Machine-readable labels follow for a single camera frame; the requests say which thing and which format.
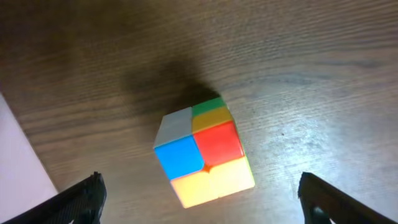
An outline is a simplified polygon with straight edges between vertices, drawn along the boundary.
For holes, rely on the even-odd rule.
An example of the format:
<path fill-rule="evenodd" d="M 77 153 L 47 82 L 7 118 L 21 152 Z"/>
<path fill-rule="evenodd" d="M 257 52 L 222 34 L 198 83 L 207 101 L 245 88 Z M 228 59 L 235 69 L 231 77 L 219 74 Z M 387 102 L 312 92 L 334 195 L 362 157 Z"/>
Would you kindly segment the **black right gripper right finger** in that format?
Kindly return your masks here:
<path fill-rule="evenodd" d="M 305 224 L 397 224 L 310 172 L 302 173 L 298 197 Z"/>

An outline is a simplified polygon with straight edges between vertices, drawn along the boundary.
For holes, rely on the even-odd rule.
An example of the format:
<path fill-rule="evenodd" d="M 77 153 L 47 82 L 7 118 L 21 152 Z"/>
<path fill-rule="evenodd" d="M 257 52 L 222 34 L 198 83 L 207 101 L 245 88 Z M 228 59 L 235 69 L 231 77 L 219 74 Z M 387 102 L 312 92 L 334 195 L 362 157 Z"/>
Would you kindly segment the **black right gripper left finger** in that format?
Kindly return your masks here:
<path fill-rule="evenodd" d="M 106 196 L 103 176 L 94 172 L 4 224 L 100 224 Z"/>

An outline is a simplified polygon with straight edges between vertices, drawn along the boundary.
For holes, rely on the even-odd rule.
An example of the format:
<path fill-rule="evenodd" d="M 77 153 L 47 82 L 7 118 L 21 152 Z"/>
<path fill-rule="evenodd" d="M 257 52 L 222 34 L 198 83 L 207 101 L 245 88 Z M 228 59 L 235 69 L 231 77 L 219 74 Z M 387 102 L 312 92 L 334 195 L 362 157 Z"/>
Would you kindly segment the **colourful two-by-two puzzle cube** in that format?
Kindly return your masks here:
<path fill-rule="evenodd" d="M 255 186 L 236 123 L 222 97 L 163 116 L 154 152 L 183 208 Z"/>

